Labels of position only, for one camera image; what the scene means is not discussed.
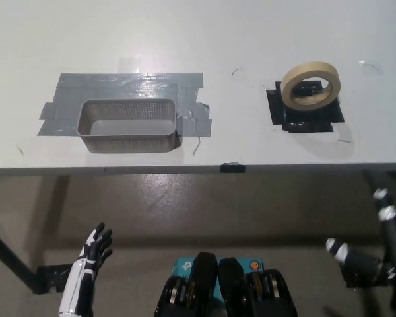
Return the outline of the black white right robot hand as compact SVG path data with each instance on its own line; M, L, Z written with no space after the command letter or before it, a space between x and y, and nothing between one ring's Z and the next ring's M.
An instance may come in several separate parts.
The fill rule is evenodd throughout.
M385 188L378 188L373 199L383 234L384 258L360 252L336 238L328 238L325 247L343 269L359 275L370 285L396 284L396 206Z

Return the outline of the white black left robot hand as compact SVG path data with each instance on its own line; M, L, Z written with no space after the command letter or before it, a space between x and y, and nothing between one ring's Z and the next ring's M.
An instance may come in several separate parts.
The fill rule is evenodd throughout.
M86 239L73 262L59 305L59 316L93 316L95 282L113 250L112 229L101 222Z

